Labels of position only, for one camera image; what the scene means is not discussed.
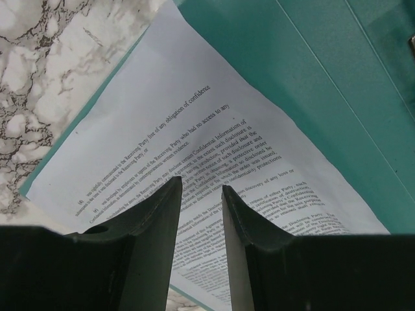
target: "paragraph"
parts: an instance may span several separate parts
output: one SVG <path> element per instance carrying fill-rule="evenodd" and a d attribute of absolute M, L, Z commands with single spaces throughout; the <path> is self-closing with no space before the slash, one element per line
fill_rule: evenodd
<path fill-rule="evenodd" d="M 233 124 L 192 150 L 173 168 L 176 175 L 184 177 L 182 211 L 223 184 L 264 169 L 280 159 L 281 156 L 244 119 Z"/>
<path fill-rule="evenodd" d="M 179 240 L 174 252 L 173 269 L 183 268 L 225 249 L 222 228 L 222 220 L 219 219 L 189 237 Z"/>
<path fill-rule="evenodd" d="M 316 213 L 288 223 L 282 229 L 293 235 L 345 235 L 347 230 L 334 214 Z"/>
<path fill-rule="evenodd" d="M 226 253 L 205 260 L 186 270 L 179 270 L 179 274 L 188 281 L 193 282 L 217 299 L 230 302 L 228 267 Z"/>
<path fill-rule="evenodd" d="M 261 187 L 264 183 L 253 185 L 245 191 L 242 190 L 241 193 L 252 190 L 255 187 Z M 305 181 L 273 191 L 261 198 L 248 202 L 248 204 L 270 221 L 306 207 L 325 205 Z"/>
<path fill-rule="evenodd" d="M 118 164 L 116 164 L 100 181 L 96 182 L 94 186 L 90 189 L 90 191 L 85 195 L 85 199 L 79 200 L 78 204 L 81 206 L 81 208 L 75 213 L 75 216 L 79 216 L 87 207 L 88 205 L 93 202 L 95 199 L 97 199 L 107 187 L 109 187 L 112 183 L 114 183 L 124 172 L 127 170 L 130 170 L 134 165 L 137 164 L 138 160 L 143 158 L 145 154 L 148 152 L 148 144 L 150 143 L 150 140 L 155 138 L 157 135 L 159 135 L 162 131 L 164 131 L 166 128 L 168 128 L 168 125 L 172 123 L 172 121 L 176 120 L 176 118 L 181 114 L 186 108 L 191 106 L 192 103 L 196 102 L 197 99 L 207 91 L 209 91 L 211 88 L 210 86 L 203 87 L 202 89 L 199 89 L 197 92 L 195 92 L 192 97 L 189 100 L 185 100 L 183 105 L 181 105 L 179 108 L 177 108 L 172 114 L 169 114 L 165 118 L 165 122 L 161 123 L 160 125 L 156 126 L 153 131 L 148 133 L 144 139 L 142 139 L 137 146 L 128 154 L 125 155 L 123 159 L 119 161 Z M 156 164 L 155 160 L 149 161 L 145 166 L 140 168 L 137 173 L 134 175 L 133 180 L 135 180 L 138 176 L 140 176 L 138 181 L 135 181 L 128 191 L 130 191 L 132 188 L 137 186 L 141 181 L 143 181 L 147 176 L 151 175 L 157 168 L 159 168 L 161 165 L 156 165 L 154 168 L 150 168 L 151 165 Z M 144 176 L 141 176 L 144 171 L 148 170 Z M 122 192 L 123 188 L 117 189 L 116 193 L 113 193 L 109 195 L 105 201 L 103 201 L 101 204 L 105 205 L 109 201 L 108 199 L 114 198 L 116 195 L 118 195 L 118 192 Z M 122 196 L 118 196 L 115 198 L 115 200 L 119 200 Z M 95 219 L 90 222 L 91 224 L 109 207 L 113 205 L 109 204 L 105 206 L 102 210 L 94 209 L 93 212 L 96 213 Z"/>
<path fill-rule="evenodd" d="M 193 217 L 193 219 L 190 219 L 186 223 L 182 224 L 177 229 L 177 236 L 180 236 L 180 235 L 186 233 L 188 230 L 190 230 L 190 229 L 192 229 L 196 226 L 200 226 L 202 224 L 202 222 L 205 222 L 211 216 L 213 216 L 214 214 L 219 213 L 221 210 L 222 210 L 222 203 L 221 202 L 216 203 L 212 207 L 208 207 L 205 211 L 203 211 L 200 214 Z"/>

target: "black plastic object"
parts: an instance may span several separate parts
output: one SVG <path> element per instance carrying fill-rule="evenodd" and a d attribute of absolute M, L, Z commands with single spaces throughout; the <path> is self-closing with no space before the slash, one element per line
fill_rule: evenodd
<path fill-rule="evenodd" d="M 0 227 L 0 310 L 164 311 L 181 200 L 172 178 L 84 234 Z"/>
<path fill-rule="evenodd" d="M 414 236 L 293 236 L 222 201 L 232 310 L 415 310 Z"/>

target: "white paper sheet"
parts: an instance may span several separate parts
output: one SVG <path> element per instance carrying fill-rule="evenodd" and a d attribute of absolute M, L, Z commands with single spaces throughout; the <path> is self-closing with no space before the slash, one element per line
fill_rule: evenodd
<path fill-rule="evenodd" d="M 27 197 L 83 232 L 176 175 L 184 194 L 171 284 L 212 310 L 230 310 L 223 184 L 295 235 L 387 233 L 295 123 L 169 0 Z"/>

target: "white marble countertop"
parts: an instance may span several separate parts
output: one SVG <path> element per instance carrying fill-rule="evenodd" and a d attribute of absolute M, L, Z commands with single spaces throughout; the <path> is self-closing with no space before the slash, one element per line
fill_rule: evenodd
<path fill-rule="evenodd" d="M 0 0 L 0 224 L 55 223 L 18 188 L 163 0 Z M 168 311 L 203 310 L 169 291 Z"/>

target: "teal surface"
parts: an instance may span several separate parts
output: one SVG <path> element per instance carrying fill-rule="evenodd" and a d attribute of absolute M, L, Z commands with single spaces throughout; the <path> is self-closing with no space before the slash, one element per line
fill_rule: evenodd
<path fill-rule="evenodd" d="M 187 0 L 180 9 L 296 122 L 391 232 L 413 233 L 412 2 Z"/>

